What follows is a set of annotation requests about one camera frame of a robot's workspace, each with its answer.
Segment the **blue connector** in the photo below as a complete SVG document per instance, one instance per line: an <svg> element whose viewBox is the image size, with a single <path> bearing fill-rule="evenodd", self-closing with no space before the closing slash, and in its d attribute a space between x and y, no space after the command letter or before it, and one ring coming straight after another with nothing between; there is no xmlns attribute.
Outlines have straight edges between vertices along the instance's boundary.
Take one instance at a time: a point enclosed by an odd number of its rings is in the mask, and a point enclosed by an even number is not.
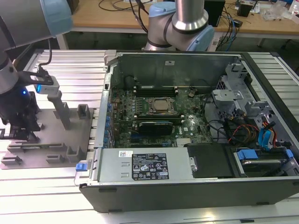
<svg viewBox="0 0 299 224"><path fill-rule="evenodd" d="M258 159L256 151L254 149L241 149L237 152L239 160L252 160Z"/></svg>
<svg viewBox="0 0 299 224"><path fill-rule="evenodd" d="M271 137L271 131L267 130L265 128L261 128L260 134L258 136L258 144L263 147L267 152L270 151L270 148L268 147L269 140Z"/></svg>
<svg viewBox="0 0 299 224"><path fill-rule="evenodd" d="M287 149L287 150L285 151L285 153L286 153L286 155L289 157L289 159L294 157L294 154L292 153L292 151L291 151L290 149Z"/></svg>
<svg viewBox="0 0 299 224"><path fill-rule="evenodd" d="M76 171L77 172L84 172L87 171L87 163L77 163L76 164Z"/></svg>

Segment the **aluminum extrusion table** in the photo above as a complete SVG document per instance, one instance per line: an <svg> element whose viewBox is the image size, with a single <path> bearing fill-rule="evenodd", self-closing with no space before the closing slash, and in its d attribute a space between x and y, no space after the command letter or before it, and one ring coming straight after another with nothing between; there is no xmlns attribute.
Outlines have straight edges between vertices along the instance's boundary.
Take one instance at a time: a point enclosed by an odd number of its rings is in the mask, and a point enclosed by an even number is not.
<svg viewBox="0 0 299 224"><path fill-rule="evenodd" d="M90 133L88 158L93 155L93 140L99 114L105 72L104 52L92 50L53 51L52 63L45 68L61 85L62 99L70 108L87 103L96 109ZM26 67L48 60L49 52L34 54ZM291 112L299 119L299 82L296 74L280 57L270 53L251 53ZM52 108L46 96L37 95L41 108ZM7 142L0 142L0 156ZM297 223L299 194L275 205L190 210L140 211L99 214L74 186L75 168L40 168L0 170L0 220L2 223L67 223L101 224L174 224L174 223L241 223L253 219L258 223Z"/></svg>

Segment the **cpu socket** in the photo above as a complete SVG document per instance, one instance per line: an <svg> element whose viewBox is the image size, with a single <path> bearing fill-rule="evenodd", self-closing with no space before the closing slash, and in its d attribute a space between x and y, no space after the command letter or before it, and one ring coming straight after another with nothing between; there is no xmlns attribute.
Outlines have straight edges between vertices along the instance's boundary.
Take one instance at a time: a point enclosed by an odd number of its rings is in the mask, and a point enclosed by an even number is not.
<svg viewBox="0 0 299 224"><path fill-rule="evenodd" d="M155 114L155 113L177 113L174 111L173 107L173 100L169 97L162 97L162 98L150 98L147 100L149 103L149 111L148 114Z"/></svg>

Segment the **white label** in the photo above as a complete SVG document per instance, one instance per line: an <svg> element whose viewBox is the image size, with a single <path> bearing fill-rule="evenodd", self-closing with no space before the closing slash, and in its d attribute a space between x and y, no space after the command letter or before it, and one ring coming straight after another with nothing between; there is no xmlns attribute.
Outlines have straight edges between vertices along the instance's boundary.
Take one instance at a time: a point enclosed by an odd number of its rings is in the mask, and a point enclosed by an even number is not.
<svg viewBox="0 0 299 224"><path fill-rule="evenodd" d="M160 173L157 173L157 175L159 175L159 176L168 175L168 172L160 172Z"/></svg>
<svg viewBox="0 0 299 224"><path fill-rule="evenodd" d="M119 157L132 157L133 151L120 151Z"/></svg>
<svg viewBox="0 0 299 224"><path fill-rule="evenodd" d="M175 61L165 61L165 65L174 65Z"/></svg>

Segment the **power supply label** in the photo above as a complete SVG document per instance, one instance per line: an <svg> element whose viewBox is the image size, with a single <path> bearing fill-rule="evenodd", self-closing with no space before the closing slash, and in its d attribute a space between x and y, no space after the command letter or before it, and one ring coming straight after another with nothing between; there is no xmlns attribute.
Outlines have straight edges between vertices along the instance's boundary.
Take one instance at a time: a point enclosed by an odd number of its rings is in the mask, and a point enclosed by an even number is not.
<svg viewBox="0 0 299 224"><path fill-rule="evenodd" d="M132 178L134 181L169 179L166 153L133 154Z"/></svg>

